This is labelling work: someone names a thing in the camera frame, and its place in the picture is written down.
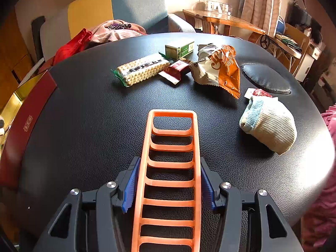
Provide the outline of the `cracker pack green ends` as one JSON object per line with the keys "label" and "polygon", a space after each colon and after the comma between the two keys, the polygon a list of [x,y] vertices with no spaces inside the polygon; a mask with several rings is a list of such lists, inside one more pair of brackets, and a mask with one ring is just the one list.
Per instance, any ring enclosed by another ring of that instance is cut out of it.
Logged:
{"label": "cracker pack green ends", "polygon": [[125,87],[131,87],[156,76],[169,65],[170,60],[157,53],[118,66],[112,72]]}

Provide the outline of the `small red snack packet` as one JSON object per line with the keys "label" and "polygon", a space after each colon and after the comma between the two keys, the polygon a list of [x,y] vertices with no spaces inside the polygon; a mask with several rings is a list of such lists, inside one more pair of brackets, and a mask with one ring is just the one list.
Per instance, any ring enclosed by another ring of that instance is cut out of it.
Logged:
{"label": "small red snack packet", "polygon": [[185,75],[191,72],[191,61],[188,59],[178,60],[159,72],[159,75],[174,85],[180,83]]}

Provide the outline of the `green cream small box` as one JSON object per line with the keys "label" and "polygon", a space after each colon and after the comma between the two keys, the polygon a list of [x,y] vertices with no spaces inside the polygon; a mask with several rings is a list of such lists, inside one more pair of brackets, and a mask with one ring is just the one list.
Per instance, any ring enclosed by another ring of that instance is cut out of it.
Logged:
{"label": "green cream small box", "polygon": [[187,55],[193,53],[194,51],[194,42],[186,43],[184,45],[169,46],[165,45],[165,55],[166,57],[179,60],[186,57]]}

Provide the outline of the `small red white wrapper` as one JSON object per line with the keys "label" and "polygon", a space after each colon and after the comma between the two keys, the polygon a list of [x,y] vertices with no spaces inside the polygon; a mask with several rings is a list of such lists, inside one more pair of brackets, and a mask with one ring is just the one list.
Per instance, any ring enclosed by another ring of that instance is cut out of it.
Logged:
{"label": "small red white wrapper", "polygon": [[258,101],[278,101],[278,97],[273,97],[270,93],[262,89],[248,88],[245,92],[244,97],[248,100],[258,100]]}

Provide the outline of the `black oval table cushion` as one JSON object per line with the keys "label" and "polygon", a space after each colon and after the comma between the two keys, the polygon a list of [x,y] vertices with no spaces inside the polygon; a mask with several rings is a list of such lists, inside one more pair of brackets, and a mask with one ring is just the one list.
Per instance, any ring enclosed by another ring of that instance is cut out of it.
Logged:
{"label": "black oval table cushion", "polygon": [[254,85],[268,93],[287,95],[291,93],[288,81],[269,66],[264,64],[243,64],[241,69]]}

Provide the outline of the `pink bed cover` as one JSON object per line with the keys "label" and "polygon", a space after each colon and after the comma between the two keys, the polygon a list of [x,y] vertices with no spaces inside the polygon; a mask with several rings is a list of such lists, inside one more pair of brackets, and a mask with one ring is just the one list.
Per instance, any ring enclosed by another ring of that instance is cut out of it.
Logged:
{"label": "pink bed cover", "polygon": [[319,169],[327,168],[316,199],[301,219],[301,245],[303,251],[335,251],[335,105],[321,113],[327,128],[333,158],[326,159],[326,152],[317,151]]}

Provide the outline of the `pink cloth with beads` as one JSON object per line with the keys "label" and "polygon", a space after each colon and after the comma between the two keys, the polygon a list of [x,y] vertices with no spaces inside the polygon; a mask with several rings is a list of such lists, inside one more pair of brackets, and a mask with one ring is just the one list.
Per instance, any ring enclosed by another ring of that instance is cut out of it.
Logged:
{"label": "pink cloth with beads", "polygon": [[90,42],[93,44],[104,44],[147,35],[142,26],[119,19],[105,21],[93,28],[91,32]]}

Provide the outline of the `clear acrylic organizer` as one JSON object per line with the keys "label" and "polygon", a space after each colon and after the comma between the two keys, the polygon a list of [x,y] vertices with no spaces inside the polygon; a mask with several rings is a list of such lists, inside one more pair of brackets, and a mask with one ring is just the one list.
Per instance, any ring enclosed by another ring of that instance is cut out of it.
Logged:
{"label": "clear acrylic organizer", "polygon": [[203,2],[205,4],[205,11],[227,16],[231,16],[232,14],[232,7],[227,3],[211,0],[204,0]]}

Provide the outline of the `cream sock with blue cuff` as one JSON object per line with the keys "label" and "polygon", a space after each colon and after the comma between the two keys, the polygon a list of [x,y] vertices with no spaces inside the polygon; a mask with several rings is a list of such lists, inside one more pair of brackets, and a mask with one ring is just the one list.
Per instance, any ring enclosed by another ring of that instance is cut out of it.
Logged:
{"label": "cream sock with blue cuff", "polygon": [[276,97],[252,96],[239,125],[278,155],[286,153],[297,139],[294,117]]}

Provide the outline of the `white folding chair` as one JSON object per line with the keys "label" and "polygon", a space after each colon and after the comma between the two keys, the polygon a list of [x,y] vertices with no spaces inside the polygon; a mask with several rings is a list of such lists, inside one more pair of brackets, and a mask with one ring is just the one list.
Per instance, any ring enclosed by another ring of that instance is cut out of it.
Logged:
{"label": "white folding chair", "polygon": [[284,23],[282,33],[276,32],[274,37],[263,35],[260,38],[260,46],[269,51],[295,76],[310,46],[310,36]]}

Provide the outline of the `orange plastic ladder rack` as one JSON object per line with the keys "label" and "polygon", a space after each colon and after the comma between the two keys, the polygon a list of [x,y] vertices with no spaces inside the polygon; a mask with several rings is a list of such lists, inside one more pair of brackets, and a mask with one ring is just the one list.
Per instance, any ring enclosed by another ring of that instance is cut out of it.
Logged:
{"label": "orange plastic ladder rack", "polygon": [[[159,117],[188,118],[191,121],[190,127],[184,130],[159,129],[154,125],[154,119]],[[151,151],[185,154],[191,153],[193,156],[190,161],[157,161],[151,159]],[[158,169],[159,172],[163,173],[192,171],[193,177],[190,180],[177,180],[173,178],[154,179],[148,176],[147,172],[149,169]],[[201,181],[201,154],[198,119],[196,113],[191,110],[151,110],[147,118],[141,161],[139,165],[131,251],[139,251],[142,245],[147,244],[186,246],[189,247],[191,251],[199,251],[201,247],[202,220]],[[193,198],[190,200],[149,198],[145,194],[146,188],[159,188],[162,190],[190,189],[193,191]],[[176,209],[191,208],[193,210],[193,218],[187,220],[176,220],[145,217],[143,215],[143,208],[146,206]],[[141,229],[143,226],[155,226],[157,228],[190,228],[193,235],[190,238],[142,235]]]}

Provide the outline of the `orange white snack bag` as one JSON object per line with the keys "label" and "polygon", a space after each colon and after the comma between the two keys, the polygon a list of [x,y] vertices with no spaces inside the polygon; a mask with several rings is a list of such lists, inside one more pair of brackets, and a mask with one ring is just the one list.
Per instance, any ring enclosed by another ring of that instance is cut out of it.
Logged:
{"label": "orange white snack bag", "polygon": [[235,99],[240,98],[240,67],[236,51],[230,45],[199,46],[198,60],[189,64],[194,81],[200,85],[221,87]]}

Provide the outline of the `red cloth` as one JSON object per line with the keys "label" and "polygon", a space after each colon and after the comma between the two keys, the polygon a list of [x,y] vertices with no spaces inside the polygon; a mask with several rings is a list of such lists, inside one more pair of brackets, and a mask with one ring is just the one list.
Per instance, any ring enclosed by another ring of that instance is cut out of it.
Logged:
{"label": "red cloth", "polygon": [[72,38],[67,44],[57,50],[52,60],[52,66],[87,49],[91,42],[91,38],[92,32],[87,29],[82,29],[80,33]]}

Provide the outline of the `pink striped curtain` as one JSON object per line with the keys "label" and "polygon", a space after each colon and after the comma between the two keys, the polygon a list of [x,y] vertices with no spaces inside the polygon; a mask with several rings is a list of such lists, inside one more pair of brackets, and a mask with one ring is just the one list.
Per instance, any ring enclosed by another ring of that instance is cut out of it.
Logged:
{"label": "pink striped curtain", "polygon": [[244,0],[241,19],[273,37],[276,34],[282,0]]}

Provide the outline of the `red gold storage box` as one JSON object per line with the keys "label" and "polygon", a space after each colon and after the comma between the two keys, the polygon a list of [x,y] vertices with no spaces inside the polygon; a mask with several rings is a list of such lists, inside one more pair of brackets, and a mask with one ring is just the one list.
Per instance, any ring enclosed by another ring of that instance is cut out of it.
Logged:
{"label": "red gold storage box", "polygon": [[18,87],[1,110],[1,186],[16,189],[30,135],[57,85],[49,71]]}

